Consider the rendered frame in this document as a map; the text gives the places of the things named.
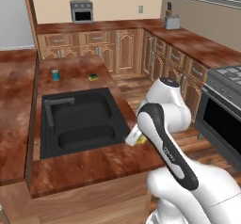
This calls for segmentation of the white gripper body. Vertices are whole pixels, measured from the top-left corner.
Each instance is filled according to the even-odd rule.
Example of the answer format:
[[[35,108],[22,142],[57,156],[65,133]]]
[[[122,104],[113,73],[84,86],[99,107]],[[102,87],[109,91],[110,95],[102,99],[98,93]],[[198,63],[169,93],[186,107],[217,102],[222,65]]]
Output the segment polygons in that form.
[[[135,125],[129,135],[125,138],[125,143],[129,146],[134,146],[137,144],[137,140],[142,136],[141,131],[138,126]]]

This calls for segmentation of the black double sink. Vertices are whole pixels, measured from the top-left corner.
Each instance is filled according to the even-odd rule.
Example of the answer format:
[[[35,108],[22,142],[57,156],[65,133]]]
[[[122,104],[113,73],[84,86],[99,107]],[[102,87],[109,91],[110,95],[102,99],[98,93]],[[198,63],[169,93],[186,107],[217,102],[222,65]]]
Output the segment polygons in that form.
[[[74,98],[74,104],[52,106],[50,127],[44,101]],[[41,98],[40,158],[83,152],[122,143],[130,133],[109,88],[43,95]]]

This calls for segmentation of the wooden base cupboards with drawers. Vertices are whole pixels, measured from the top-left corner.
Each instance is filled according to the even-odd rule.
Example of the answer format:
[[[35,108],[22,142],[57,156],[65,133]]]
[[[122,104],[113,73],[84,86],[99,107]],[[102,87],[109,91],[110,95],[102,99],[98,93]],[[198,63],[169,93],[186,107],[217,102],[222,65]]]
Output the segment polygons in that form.
[[[152,81],[169,77],[180,84],[181,94],[195,121],[207,68],[154,34],[144,31],[142,72]]]

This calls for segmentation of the grey stove with oven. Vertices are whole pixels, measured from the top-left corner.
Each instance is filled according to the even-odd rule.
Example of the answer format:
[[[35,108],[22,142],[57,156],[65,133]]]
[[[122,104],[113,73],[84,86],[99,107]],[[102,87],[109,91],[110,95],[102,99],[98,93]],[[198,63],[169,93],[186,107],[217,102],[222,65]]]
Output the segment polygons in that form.
[[[195,128],[228,163],[241,170],[241,65],[208,71]]]

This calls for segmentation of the dark grey tap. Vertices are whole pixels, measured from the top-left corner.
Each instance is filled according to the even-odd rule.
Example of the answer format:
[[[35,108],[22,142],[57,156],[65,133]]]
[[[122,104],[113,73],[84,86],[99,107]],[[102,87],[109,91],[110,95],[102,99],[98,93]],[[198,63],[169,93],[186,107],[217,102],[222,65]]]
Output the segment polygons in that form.
[[[74,98],[71,97],[71,98],[45,100],[44,101],[46,116],[47,116],[48,124],[50,127],[55,126],[53,112],[52,112],[52,106],[59,105],[59,104],[74,104]]]

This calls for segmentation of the wooden base cupboards run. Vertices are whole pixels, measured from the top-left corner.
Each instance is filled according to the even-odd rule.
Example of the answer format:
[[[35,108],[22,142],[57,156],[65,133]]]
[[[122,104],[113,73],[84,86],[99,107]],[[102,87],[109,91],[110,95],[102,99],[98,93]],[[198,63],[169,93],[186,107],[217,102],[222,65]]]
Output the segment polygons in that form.
[[[140,73],[137,29],[38,35],[42,59],[98,56],[111,73]]]

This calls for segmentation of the silver toaster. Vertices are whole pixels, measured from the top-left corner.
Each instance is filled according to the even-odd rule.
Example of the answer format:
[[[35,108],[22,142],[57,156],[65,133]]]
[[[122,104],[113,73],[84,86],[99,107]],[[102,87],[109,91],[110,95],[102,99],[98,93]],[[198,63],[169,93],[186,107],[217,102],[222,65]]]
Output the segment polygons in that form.
[[[180,28],[180,17],[178,15],[168,16],[165,18],[164,27],[167,30]]]

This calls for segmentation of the grey toaster oven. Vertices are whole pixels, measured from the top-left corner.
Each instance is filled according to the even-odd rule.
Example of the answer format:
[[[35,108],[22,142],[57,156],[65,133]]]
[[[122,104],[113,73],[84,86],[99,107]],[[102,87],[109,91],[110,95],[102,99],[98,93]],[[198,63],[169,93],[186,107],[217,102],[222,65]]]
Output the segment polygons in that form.
[[[75,24],[89,24],[93,22],[93,4],[90,0],[70,1],[72,21]]]

